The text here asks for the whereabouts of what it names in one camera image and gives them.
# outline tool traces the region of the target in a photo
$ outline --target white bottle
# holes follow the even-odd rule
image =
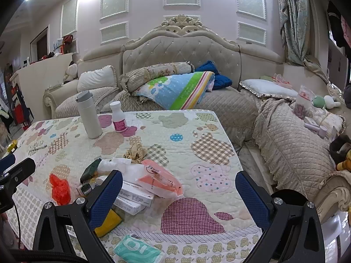
[[[126,117],[121,110],[121,102],[116,101],[110,104],[112,110],[112,122],[117,132],[124,132],[127,127]]]
[[[93,94],[89,90],[80,92],[76,97],[78,111],[82,118],[86,133],[90,139],[95,139],[102,134],[101,125],[96,106],[93,100]]]

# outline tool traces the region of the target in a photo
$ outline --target pink bottle label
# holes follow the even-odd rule
[[[123,132],[127,129],[127,123],[125,119],[120,122],[113,122],[113,125],[115,126],[115,130],[117,132]]]

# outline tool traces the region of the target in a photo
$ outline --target curtain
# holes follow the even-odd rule
[[[285,62],[305,66],[328,84],[319,61],[309,52],[309,0],[278,0],[278,4]]]

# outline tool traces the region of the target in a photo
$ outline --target white tumbler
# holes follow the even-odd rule
[[[78,111],[82,118],[86,133],[90,139],[95,139],[102,134],[101,125],[96,106],[93,100],[93,94],[89,90],[80,92],[76,97]]]

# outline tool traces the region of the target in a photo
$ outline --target ornate carved crest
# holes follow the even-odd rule
[[[200,21],[196,21],[191,17],[188,17],[186,15],[178,15],[176,17],[173,17],[169,19],[168,21],[162,22],[162,24],[153,30],[149,31],[146,35],[149,35],[152,32],[155,31],[169,31],[173,32],[179,36],[183,36],[185,34],[188,34],[190,32],[194,31],[207,31],[211,32],[212,34],[218,36],[214,31],[210,30],[209,28],[205,27]],[[141,39],[138,38],[137,40],[130,40],[127,42],[127,44],[132,44]],[[229,42],[231,44],[237,44],[236,42],[233,41],[227,41],[224,39],[226,42]]]

